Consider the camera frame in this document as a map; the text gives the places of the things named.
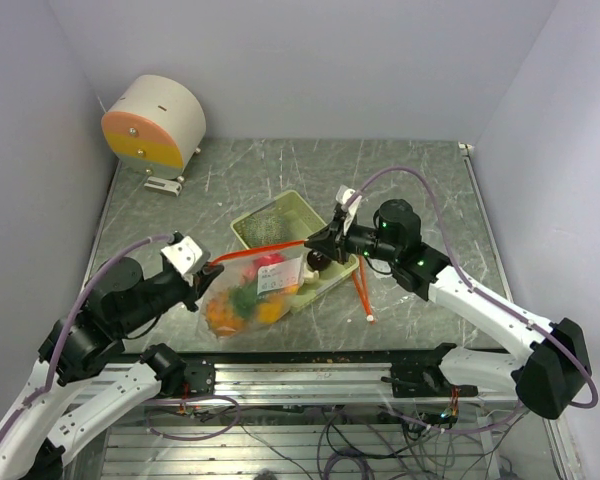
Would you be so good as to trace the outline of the red yellow toy mango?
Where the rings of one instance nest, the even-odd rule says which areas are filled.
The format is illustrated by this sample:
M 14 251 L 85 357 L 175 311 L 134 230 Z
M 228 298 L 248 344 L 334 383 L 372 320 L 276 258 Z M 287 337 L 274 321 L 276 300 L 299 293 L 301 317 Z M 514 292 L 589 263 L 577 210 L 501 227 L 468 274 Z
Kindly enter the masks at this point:
M 261 267 L 275 265 L 285 260 L 286 257 L 279 252 L 268 252 L 266 255 L 254 257 L 250 260 L 250 263 L 244 272 L 244 276 L 251 281 L 257 277 Z

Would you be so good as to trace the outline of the orange toy pineapple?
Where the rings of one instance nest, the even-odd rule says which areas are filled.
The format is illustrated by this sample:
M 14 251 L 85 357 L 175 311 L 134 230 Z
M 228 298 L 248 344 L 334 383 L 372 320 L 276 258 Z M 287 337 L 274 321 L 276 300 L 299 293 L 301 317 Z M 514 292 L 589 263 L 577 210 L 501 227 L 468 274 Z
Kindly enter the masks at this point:
M 259 304 L 255 284 L 215 292 L 203 310 L 205 320 L 218 337 L 232 336 L 256 322 Z

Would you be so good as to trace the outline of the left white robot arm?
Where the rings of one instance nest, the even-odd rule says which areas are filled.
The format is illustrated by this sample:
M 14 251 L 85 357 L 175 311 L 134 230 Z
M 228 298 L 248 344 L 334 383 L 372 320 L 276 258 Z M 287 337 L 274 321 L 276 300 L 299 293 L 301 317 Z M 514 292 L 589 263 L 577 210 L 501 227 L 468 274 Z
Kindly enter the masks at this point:
M 56 322 L 31 375 L 0 422 L 0 479 L 57 479 L 95 436 L 145 400 L 190 386 L 186 364 L 164 343 L 149 347 L 113 386 L 74 411 L 72 401 L 124 351 L 136 330 L 148 332 L 177 304 L 197 302 L 223 272 L 205 262 L 190 280 L 168 260 L 145 278 L 129 257 L 105 262 L 67 318 Z

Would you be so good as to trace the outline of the white toy garlic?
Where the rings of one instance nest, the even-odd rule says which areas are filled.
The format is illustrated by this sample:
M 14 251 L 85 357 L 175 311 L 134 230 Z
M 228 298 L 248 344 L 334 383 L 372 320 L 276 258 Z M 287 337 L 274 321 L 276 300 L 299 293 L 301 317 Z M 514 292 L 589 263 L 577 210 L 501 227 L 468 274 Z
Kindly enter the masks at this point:
M 308 264 L 303 265 L 302 280 L 304 284 L 312 285 L 320 279 L 320 272 L 312 270 Z

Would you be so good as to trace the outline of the orange toy bell pepper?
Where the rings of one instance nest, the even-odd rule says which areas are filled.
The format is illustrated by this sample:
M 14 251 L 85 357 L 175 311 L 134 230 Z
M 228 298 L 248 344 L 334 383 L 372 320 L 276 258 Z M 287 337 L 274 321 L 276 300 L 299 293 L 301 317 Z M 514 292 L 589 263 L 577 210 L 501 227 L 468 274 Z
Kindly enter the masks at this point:
M 256 320 L 261 324 L 273 324 L 289 311 L 286 296 L 270 296 L 258 304 Z

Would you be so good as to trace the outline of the spare clear zip bag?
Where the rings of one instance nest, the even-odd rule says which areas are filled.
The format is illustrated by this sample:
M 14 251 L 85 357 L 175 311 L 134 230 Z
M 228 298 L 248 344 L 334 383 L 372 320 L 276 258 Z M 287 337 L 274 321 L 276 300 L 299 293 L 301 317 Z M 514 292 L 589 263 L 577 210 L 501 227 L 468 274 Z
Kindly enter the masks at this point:
M 363 306 L 363 309 L 364 309 L 364 312 L 366 315 L 366 321 L 369 324 L 375 324 L 376 318 L 373 314 L 373 311 L 371 308 L 371 303 L 369 301 L 369 293 L 368 293 L 368 288 L 367 288 L 365 269 L 364 269 L 364 265 L 363 265 L 364 259 L 362 257 L 359 257 L 358 263 L 359 263 L 358 268 L 352 274 L 352 279 L 353 279 L 354 286 L 356 288 L 358 297 Z

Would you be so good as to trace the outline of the dark toy plum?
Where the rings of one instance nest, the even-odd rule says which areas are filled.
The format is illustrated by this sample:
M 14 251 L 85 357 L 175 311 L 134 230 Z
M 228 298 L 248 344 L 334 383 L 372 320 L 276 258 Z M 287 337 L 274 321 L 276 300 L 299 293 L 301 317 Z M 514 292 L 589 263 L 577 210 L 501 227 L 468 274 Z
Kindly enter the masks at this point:
M 307 254 L 306 262 L 311 270 L 318 272 L 326 270 L 331 264 L 328 257 L 315 250 L 311 250 Z

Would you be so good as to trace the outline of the clear zip bag orange zipper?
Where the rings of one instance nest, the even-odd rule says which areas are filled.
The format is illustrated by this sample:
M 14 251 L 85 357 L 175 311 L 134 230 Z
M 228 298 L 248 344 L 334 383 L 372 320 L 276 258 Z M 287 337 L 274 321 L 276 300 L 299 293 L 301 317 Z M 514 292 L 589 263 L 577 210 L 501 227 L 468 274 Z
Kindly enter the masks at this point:
M 304 283 L 304 242 L 231 252 L 211 265 L 222 272 L 203 295 L 200 316 L 223 339 L 272 325 L 291 311 Z

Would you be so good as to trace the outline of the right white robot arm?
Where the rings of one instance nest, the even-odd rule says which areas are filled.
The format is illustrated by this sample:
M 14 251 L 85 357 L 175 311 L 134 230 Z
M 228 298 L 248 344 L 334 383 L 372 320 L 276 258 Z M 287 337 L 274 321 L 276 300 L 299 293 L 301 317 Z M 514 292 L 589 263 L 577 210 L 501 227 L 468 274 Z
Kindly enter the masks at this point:
M 304 244 L 338 263 L 352 255 L 386 262 L 405 291 L 461 316 L 504 348 L 502 354 L 449 348 L 420 373 L 432 395 L 454 385 L 512 391 L 536 415 L 556 420 L 591 379 L 584 332 L 576 322 L 529 313 L 470 279 L 423 241 L 420 217 L 404 200 L 384 202 L 371 227 L 338 206 L 331 222 Z

